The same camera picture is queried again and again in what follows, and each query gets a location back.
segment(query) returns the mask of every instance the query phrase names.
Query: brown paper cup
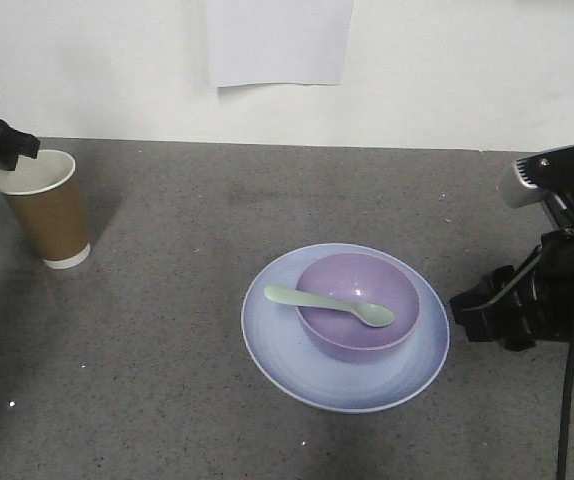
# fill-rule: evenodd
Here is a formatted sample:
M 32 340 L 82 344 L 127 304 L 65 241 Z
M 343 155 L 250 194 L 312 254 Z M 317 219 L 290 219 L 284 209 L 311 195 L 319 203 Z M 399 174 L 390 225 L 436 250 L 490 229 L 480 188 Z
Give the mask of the brown paper cup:
M 74 158 L 58 150 L 40 150 L 37 159 L 20 157 L 15 171 L 0 170 L 0 192 L 51 268 L 74 267 L 91 250 L 75 171 Z

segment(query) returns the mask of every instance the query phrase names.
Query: spoon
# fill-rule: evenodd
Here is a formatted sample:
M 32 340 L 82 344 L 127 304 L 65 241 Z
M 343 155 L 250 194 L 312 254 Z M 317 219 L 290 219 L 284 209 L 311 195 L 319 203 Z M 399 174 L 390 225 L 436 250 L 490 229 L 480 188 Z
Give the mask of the spoon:
M 283 305 L 298 307 L 328 308 L 349 312 L 358 317 L 365 325 L 370 327 L 386 327 L 394 321 L 394 312 L 388 308 L 368 302 L 343 302 L 334 298 L 314 295 L 313 293 L 294 290 L 293 288 L 268 285 L 265 287 L 265 297 Z

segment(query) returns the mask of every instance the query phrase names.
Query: purple bowl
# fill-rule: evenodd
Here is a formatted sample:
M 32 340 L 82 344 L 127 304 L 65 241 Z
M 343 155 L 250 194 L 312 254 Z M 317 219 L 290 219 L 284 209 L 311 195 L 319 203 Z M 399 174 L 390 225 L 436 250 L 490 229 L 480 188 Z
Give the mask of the purple bowl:
M 347 302 L 371 302 L 391 309 L 394 323 L 373 328 L 351 313 L 298 307 L 305 332 L 323 352 L 346 362 L 387 355 L 412 333 L 418 319 L 418 293 L 396 266 L 362 253 L 330 255 L 312 263 L 298 290 Z

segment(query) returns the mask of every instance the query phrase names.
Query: light blue plate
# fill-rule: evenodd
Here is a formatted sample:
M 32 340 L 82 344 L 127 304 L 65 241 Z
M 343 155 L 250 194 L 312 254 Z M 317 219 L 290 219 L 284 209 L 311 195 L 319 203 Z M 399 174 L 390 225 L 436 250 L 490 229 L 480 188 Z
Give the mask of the light blue plate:
M 303 331 L 295 307 L 271 302 L 263 294 L 270 284 L 295 287 L 309 265 L 337 253 L 382 258 L 405 272 L 418 291 L 418 324 L 386 358 L 352 364 L 325 355 Z M 274 260 L 249 287 L 241 322 L 249 353 L 274 385 L 307 405 L 334 412 L 377 412 L 410 400 L 436 378 L 449 350 L 447 315 L 429 284 L 400 260 L 358 245 L 312 245 Z

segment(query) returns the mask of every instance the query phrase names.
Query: paper sheet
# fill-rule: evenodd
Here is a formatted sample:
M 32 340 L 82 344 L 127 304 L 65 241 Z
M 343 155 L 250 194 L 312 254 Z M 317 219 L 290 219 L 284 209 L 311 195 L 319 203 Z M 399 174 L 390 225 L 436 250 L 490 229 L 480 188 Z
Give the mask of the paper sheet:
M 210 83 L 337 85 L 353 0 L 206 0 Z

